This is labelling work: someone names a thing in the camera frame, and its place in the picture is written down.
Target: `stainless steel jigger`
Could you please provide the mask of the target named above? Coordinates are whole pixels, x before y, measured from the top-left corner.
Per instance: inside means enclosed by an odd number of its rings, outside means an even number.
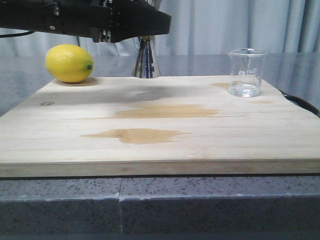
[[[152,36],[140,38],[140,49],[132,75],[140,79],[153,79],[160,76],[156,51]]]

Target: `gray curtain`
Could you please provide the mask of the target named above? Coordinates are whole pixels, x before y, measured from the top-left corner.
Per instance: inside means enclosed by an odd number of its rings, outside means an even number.
[[[236,48],[269,53],[320,52],[320,0],[155,0],[172,16],[170,33],[155,37],[157,55],[225,54]],[[0,29],[0,34],[16,32]],[[45,55],[78,44],[93,56],[136,55],[137,38],[94,43],[89,38],[34,33],[0,38],[1,56]]]

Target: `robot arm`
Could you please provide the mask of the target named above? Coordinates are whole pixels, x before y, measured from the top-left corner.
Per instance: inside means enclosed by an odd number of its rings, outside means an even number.
[[[119,41],[168,34],[171,17],[145,0],[2,0],[0,27]]]

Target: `yellow lemon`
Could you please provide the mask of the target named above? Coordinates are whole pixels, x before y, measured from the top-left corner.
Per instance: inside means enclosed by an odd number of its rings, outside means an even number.
[[[73,44],[60,44],[47,52],[45,67],[61,82],[78,83],[89,77],[94,69],[94,61],[83,48]]]

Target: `black cable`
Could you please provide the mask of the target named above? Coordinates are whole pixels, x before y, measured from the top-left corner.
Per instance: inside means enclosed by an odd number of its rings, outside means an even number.
[[[21,33],[3,34],[3,35],[0,35],[0,39],[12,38],[12,37],[20,37],[20,36],[33,34],[33,33],[34,33],[34,31],[25,31],[25,32],[21,32]]]

